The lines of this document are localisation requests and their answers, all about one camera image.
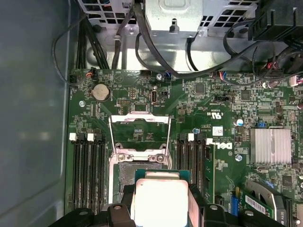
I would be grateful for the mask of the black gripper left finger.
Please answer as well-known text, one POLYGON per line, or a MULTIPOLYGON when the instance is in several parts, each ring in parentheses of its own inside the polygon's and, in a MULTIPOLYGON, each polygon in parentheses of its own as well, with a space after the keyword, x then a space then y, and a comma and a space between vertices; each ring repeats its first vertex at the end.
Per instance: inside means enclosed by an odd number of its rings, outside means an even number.
POLYGON ((55 222, 57 227, 134 227, 130 208, 134 185, 126 185, 121 203, 110 204, 107 210, 95 214, 88 208, 77 208, 55 222))

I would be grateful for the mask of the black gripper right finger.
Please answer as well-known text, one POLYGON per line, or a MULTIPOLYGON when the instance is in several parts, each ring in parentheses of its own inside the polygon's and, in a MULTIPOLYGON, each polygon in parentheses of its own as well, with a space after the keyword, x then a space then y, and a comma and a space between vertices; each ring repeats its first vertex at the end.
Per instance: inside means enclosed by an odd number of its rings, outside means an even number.
POLYGON ((207 204, 197 185, 189 185, 189 219, 194 227, 280 227, 282 224, 253 210, 237 216, 217 204, 207 204))

